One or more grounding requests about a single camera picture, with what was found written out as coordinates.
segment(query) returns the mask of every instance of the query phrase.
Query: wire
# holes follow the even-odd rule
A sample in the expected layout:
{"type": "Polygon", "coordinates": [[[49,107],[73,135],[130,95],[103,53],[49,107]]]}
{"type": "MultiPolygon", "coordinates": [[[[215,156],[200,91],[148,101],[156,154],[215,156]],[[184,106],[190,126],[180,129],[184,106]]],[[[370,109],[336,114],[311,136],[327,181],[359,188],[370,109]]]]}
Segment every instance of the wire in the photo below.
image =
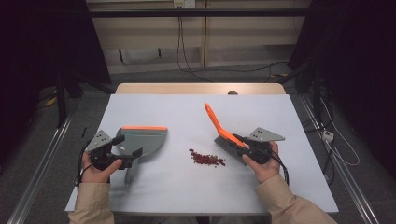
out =
{"type": "Polygon", "coordinates": [[[79,184],[81,183],[81,180],[82,180],[82,173],[85,172],[85,170],[84,170],[81,173],[82,155],[84,154],[85,148],[88,146],[88,144],[90,142],[91,142],[91,140],[87,141],[87,143],[85,143],[85,145],[81,148],[81,151],[79,152],[78,165],[77,165],[77,181],[76,181],[77,189],[79,188],[79,184]]]}
{"type": "Polygon", "coordinates": [[[186,50],[184,48],[183,20],[181,19],[181,17],[178,17],[177,66],[178,66],[178,68],[181,71],[190,72],[193,76],[197,77],[198,79],[201,79],[201,80],[207,81],[207,82],[213,82],[213,81],[211,81],[209,79],[198,77],[197,75],[194,74],[194,72],[191,70],[191,68],[189,66],[189,62],[187,61],[187,56],[186,56],[186,50]],[[182,47],[183,47],[184,60],[186,62],[187,67],[189,68],[188,71],[182,69],[181,66],[180,66],[180,63],[178,61],[178,51],[180,49],[180,38],[181,38],[181,44],[182,44],[182,47]]]}
{"type": "Polygon", "coordinates": [[[87,167],[81,172],[81,179],[82,179],[82,176],[84,175],[85,171],[88,170],[88,169],[91,168],[91,167],[92,167],[92,164],[90,164],[89,166],[87,166],[87,167]]]}
{"type": "Polygon", "coordinates": [[[328,108],[327,108],[327,106],[326,106],[326,104],[324,103],[324,101],[323,101],[322,98],[320,98],[320,101],[323,103],[324,108],[326,109],[326,112],[327,112],[327,114],[329,115],[329,119],[330,119],[330,121],[332,122],[332,126],[333,126],[334,129],[338,132],[338,134],[340,134],[340,136],[344,139],[344,141],[349,145],[349,147],[352,149],[352,151],[353,151],[353,153],[355,154],[355,156],[356,156],[356,158],[357,158],[358,161],[357,161],[356,163],[351,163],[351,162],[345,161],[345,160],[341,157],[340,154],[338,154],[337,152],[335,152],[335,151],[332,149],[332,147],[330,147],[331,151],[332,151],[332,152],[334,153],[334,155],[335,155],[338,159],[340,159],[343,163],[348,164],[348,165],[350,165],[350,166],[357,166],[357,165],[359,165],[359,164],[361,163],[361,159],[359,158],[358,153],[356,153],[356,151],[355,151],[355,149],[353,148],[353,146],[350,145],[350,144],[348,143],[348,141],[345,139],[345,137],[340,133],[340,131],[338,131],[337,127],[336,127],[335,124],[334,124],[334,121],[333,121],[332,118],[331,118],[331,114],[330,114],[330,112],[329,112],[329,110],[328,110],[328,108]]]}
{"type": "Polygon", "coordinates": [[[335,179],[334,163],[332,162],[332,159],[330,157],[332,155],[332,150],[327,151],[327,148],[326,148],[326,145],[325,145],[324,141],[321,141],[321,143],[322,143],[322,145],[323,145],[323,147],[324,147],[324,149],[325,149],[325,151],[327,153],[326,163],[325,163],[324,167],[322,168],[322,173],[324,175],[326,174],[326,170],[327,170],[327,167],[328,167],[327,166],[328,162],[330,162],[332,164],[332,177],[330,178],[330,182],[328,182],[328,184],[327,184],[328,186],[330,186],[332,184],[332,182],[334,181],[334,179],[335,179]]]}
{"type": "MultiPolygon", "coordinates": [[[[331,112],[330,115],[329,115],[329,117],[332,118],[332,114],[333,114],[333,112],[332,112],[332,106],[331,106],[331,104],[330,104],[330,101],[327,99],[327,98],[329,97],[329,93],[326,93],[326,96],[323,96],[323,97],[326,98],[326,102],[327,102],[326,105],[327,105],[328,108],[330,108],[330,112],[331,112]]],[[[320,127],[316,128],[316,129],[310,129],[310,130],[304,130],[304,131],[305,131],[306,133],[311,133],[311,132],[323,132],[323,130],[326,129],[327,127],[329,127],[329,125],[331,125],[331,124],[332,124],[331,121],[328,120],[326,124],[320,123],[320,124],[319,124],[320,127]]]]}
{"type": "Polygon", "coordinates": [[[286,168],[285,164],[283,164],[282,160],[280,159],[279,155],[278,155],[276,152],[272,151],[272,154],[271,154],[270,156],[271,156],[271,158],[272,158],[273,160],[277,161],[277,162],[282,166],[282,168],[283,168],[283,175],[284,175],[285,181],[286,181],[287,184],[289,184],[289,172],[288,172],[288,168],[286,168]]]}
{"type": "Polygon", "coordinates": [[[260,71],[260,70],[263,70],[263,69],[267,69],[267,68],[268,68],[268,69],[269,69],[269,75],[268,75],[268,78],[264,81],[264,82],[267,82],[267,81],[271,78],[271,67],[273,67],[273,66],[275,66],[275,65],[277,65],[277,64],[281,64],[281,63],[288,63],[288,62],[284,62],[284,61],[282,61],[282,62],[275,62],[275,63],[271,63],[270,65],[266,65],[266,66],[264,66],[264,67],[253,68],[253,69],[246,69],[246,70],[245,70],[245,69],[244,69],[244,70],[226,69],[226,68],[205,68],[205,69],[194,69],[194,70],[192,70],[192,69],[190,68],[190,65],[189,65],[189,62],[188,62],[187,56],[186,56],[186,50],[185,50],[185,45],[184,45],[184,33],[183,33],[183,30],[184,30],[184,29],[183,29],[183,20],[182,20],[181,17],[178,17],[177,66],[178,66],[178,68],[179,68],[181,71],[183,71],[183,72],[188,72],[188,73],[192,73],[195,77],[197,77],[197,78],[199,78],[199,79],[201,79],[201,80],[204,80],[204,81],[213,82],[213,81],[211,81],[211,80],[208,80],[208,79],[205,79],[205,78],[202,78],[202,77],[198,77],[198,76],[196,76],[194,73],[197,73],[197,72],[205,72],[205,71],[254,72],[254,71],[260,71]],[[179,57],[179,49],[180,49],[180,40],[181,40],[181,44],[182,44],[184,60],[185,60],[185,62],[186,62],[186,65],[187,65],[188,70],[183,69],[183,68],[180,66],[180,61],[179,61],[179,59],[178,59],[178,57],[179,57]]]}

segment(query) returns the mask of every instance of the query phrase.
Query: sleeve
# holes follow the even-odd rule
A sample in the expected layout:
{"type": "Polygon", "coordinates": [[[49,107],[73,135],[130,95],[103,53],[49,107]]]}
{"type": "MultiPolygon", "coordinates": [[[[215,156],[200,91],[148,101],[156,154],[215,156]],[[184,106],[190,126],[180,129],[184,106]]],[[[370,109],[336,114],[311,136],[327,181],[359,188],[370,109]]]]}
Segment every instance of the sleeve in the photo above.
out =
{"type": "Polygon", "coordinates": [[[80,184],[75,211],[69,214],[70,224],[113,224],[114,216],[108,207],[109,190],[107,183],[80,184]]]}
{"type": "Polygon", "coordinates": [[[281,175],[276,175],[256,188],[263,205],[272,215],[272,223],[336,223],[314,203],[294,195],[281,175]]]}

